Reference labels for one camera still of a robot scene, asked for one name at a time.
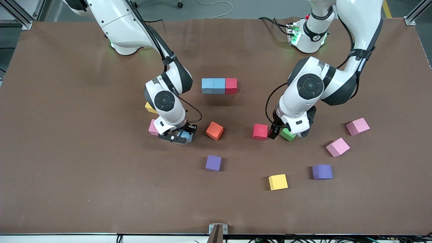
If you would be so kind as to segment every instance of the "brown tabletop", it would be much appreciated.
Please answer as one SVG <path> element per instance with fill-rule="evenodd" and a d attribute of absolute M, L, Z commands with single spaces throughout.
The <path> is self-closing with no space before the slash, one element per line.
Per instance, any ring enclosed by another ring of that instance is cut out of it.
<path fill-rule="evenodd" d="M 261 20 L 152 24 L 192 73 L 182 95 L 204 115 L 191 144 L 147 130 L 143 88 L 159 75 L 154 50 L 117 54 L 95 22 L 35 22 L 23 31 L 0 89 L 0 233 L 425 234 L 432 228 L 431 71 L 414 27 L 386 19 L 358 95 L 317 104 L 309 136 L 251 139 L 264 104 L 308 55 Z M 335 21 L 313 56 L 337 66 L 349 51 Z M 203 95 L 203 77 L 236 77 L 237 95 Z M 282 93 L 271 100 L 274 109 Z M 197 114 L 188 109 L 189 117 Z M 371 130 L 351 137 L 348 122 Z M 221 140 L 205 135 L 211 121 Z M 325 149 L 343 137 L 351 149 Z M 222 171 L 206 171 L 208 154 Z M 334 179 L 311 179 L 330 164 Z M 288 189 L 270 191 L 268 176 Z"/>

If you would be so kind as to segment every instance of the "purple cube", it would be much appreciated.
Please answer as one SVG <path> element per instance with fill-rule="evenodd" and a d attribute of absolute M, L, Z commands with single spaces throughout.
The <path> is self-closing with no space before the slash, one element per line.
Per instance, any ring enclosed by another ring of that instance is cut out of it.
<path fill-rule="evenodd" d="M 220 163 L 222 161 L 221 157 L 209 155 L 207 157 L 206 169 L 211 171 L 220 171 Z"/>
<path fill-rule="evenodd" d="M 331 172 L 331 165 L 316 165 L 312 167 L 314 180 L 328 180 L 333 179 Z"/>

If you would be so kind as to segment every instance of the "red cube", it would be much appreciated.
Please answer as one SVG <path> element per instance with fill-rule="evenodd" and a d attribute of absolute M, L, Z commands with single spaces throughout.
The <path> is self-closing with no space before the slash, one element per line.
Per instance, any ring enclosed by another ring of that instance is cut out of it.
<path fill-rule="evenodd" d="M 255 124 L 254 129 L 252 131 L 252 138 L 257 140 L 266 140 L 267 139 L 267 125 Z"/>
<path fill-rule="evenodd" d="M 226 78 L 225 79 L 225 94 L 237 94 L 237 79 Z"/>

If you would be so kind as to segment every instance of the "floor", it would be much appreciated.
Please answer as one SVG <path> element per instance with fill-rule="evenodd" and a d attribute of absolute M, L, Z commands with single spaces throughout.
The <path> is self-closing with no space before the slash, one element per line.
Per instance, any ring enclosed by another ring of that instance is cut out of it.
<path fill-rule="evenodd" d="M 62 0 L 48 0 L 44 21 L 94 21 L 91 18 L 74 14 Z M 204 3 L 215 1 L 201 0 Z M 291 16 L 303 17 L 310 13 L 307 1 L 298 0 L 230 0 L 233 5 L 232 12 L 222 18 L 231 19 L 257 19 L 262 16 L 284 19 Z M 419 0 L 387 0 L 390 13 L 387 17 L 403 17 L 407 15 Z M 145 20 L 185 20 L 206 19 L 227 13 L 231 6 L 227 3 L 204 6 L 196 0 L 183 0 L 183 8 L 177 8 L 177 0 L 137 0 L 138 10 Z M 416 20 L 416 27 L 420 40 L 427 56 L 432 57 L 432 8 L 427 9 Z M 1 49 L 15 47 L 20 28 L 0 28 L 0 68 L 7 70 L 14 49 Z"/>

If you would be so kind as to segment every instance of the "cube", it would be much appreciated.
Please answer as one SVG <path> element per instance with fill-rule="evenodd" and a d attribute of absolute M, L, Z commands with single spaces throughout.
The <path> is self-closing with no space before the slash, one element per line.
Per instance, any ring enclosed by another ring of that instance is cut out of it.
<path fill-rule="evenodd" d="M 338 140 L 335 140 L 333 143 L 329 144 L 326 149 L 333 157 L 337 157 L 345 153 L 349 149 L 349 146 L 342 138 L 339 138 Z"/>
<path fill-rule="evenodd" d="M 331 172 L 331 165 L 316 165 L 312 167 L 314 180 L 328 180 L 333 179 Z"/>
<path fill-rule="evenodd" d="M 225 79 L 225 94 L 237 94 L 237 79 L 226 78 Z"/>
<path fill-rule="evenodd" d="M 224 78 L 214 78 L 213 79 L 213 93 L 214 94 L 224 94 L 225 93 L 225 79 Z"/>
<path fill-rule="evenodd" d="M 148 112 L 155 113 L 155 114 L 158 113 L 155 109 L 153 109 L 153 107 L 148 102 L 146 103 L 146 109 Z"/>
<path fill-rule="evenodd" d="M 284 128 L 282 132 L 280 132 L 280 135 L 288 141 L 292 141 L 296 136 L 296 134 L 291 134 L 288 128 Z"/>
<path fill-rule="evenodd" d="M 203 78 L 201 82 L 201 89 L 203 94 L 213 94 L 213 79 Z"/>
<path fill-rule="evenodd" d="M 152 121 L 151 121 L 151 123 L 150 123 L 149 133 L 150 133 L 151 135 L 155 135 L 155 136 L 159 135 L 159 132 L 158 132 L 158 130 L 156 129 L 156 126 L 155 126 L 155 119 L 152 119 Z"/>
<path fill-rule="evenodd" d="M 211 171 L 220 171 L 222 158 L 219 156 L 209 155 L 207 157 L 206 169 Z"/>
<path fill-rule="evenodd" d="M 257 140 L 267 140 L 268 126 L 262 124 L 255 124 L 252 130 L 252 138 Z"/>
<path fill-rule="evenodd" d="M 209 137 L 217 141 L 223 133 L 223 127 L 212 121 L 210 126 L 207 128 L 206 133 Z"/>
<path fill-rule="evenodd" d="M 355 136 L 370 129 L 364 118 L 360 118 L 350 122 L 348 125 L 346 125 L 346 128 L 348 129 L 351 136 Z"/>
<path fill-rule="evenodd" d="M 270 181 L 270 190 L 272 191 L 288 188 L 288 183 L 286 182 L 285 174 L 270 176 L 269 181 Z"/>
<path fill-rule="evenodd" d="M 192 137 L 193 137 L 193 136 L 194 136 L 193 133 L 190 133 L 190 132 L 187 132 L 187 131 L 183 131 L 183 132 L 181 133 L 181 135 L 180 135 L 180 137 L 184 137 L 184 138 L 186 138 L 186 140 L 187 140 L 188 143 L 191 143 L 191 142 L 192 142 Z"/>

